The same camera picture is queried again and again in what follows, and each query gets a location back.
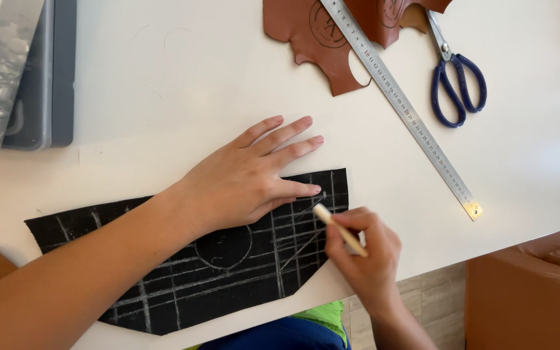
left hand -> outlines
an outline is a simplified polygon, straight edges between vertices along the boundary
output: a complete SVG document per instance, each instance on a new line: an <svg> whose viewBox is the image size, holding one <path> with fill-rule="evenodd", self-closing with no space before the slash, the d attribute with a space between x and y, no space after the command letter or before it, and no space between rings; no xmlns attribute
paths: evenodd
<svg viewBox="0 0 560 350"><path fill-rule="evenodd" d="M275 116L247 129L158 194L157 199L162 199L179 219L186 220L197 238L214 230L252 224L296 197L318 194L320 186L286 181L279 173L295 159L319 148L323 137L275 151L309 128L312 117L305 116L254 143L283 121L282 116Z"/></svg>

white table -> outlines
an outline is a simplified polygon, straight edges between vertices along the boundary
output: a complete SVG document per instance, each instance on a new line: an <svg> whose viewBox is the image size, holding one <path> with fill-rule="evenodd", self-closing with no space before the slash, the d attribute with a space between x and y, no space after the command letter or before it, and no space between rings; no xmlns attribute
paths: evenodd
<svg viewBox="0 0 560 350"><path fill-rule="evenodd" d="M25 264L41 253L24 219L155 194L278 114L312 115L298 139L326 139L283 174L346 167L350 206L368 205L401 237L398 279L558 231L560 1L456 0L437 17L488 85L486 108L462 128L432 113L429 36L403 29L380 54L483 207L477 222L377 86L332 98L318 68L264 35L261 0L79 0L75 142L0 152L0 251ZM292 297L161 338L97 323L75 348L180 349L351 294L329 262Z"/></svg>

chalk circle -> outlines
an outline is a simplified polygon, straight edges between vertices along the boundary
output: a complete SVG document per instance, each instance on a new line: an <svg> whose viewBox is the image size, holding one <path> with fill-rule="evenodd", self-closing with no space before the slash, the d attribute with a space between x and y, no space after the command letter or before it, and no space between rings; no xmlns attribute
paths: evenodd
<svg viewBox="0 0 560 350"><path fill-rule="evenodd" d="M252 249L252 230L240 226L217 230L195 241L202 262L218 270L229 270L241 263Z"/></svg>

right hand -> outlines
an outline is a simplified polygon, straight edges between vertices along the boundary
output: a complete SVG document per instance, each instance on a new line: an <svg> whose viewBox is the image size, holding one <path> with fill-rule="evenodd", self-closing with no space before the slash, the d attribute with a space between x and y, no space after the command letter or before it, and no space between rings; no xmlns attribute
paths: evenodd
<svg viewBox="0 0 560 350"><path fill-rule="evenodd" d="M325 253L354 289L369 314L391 310L401 298L396 286L396 271L401 241L377 214L361 207L335 214L332 219L354 232L364 231L368 257L350 255L338 228L327 226Z"/></svg>

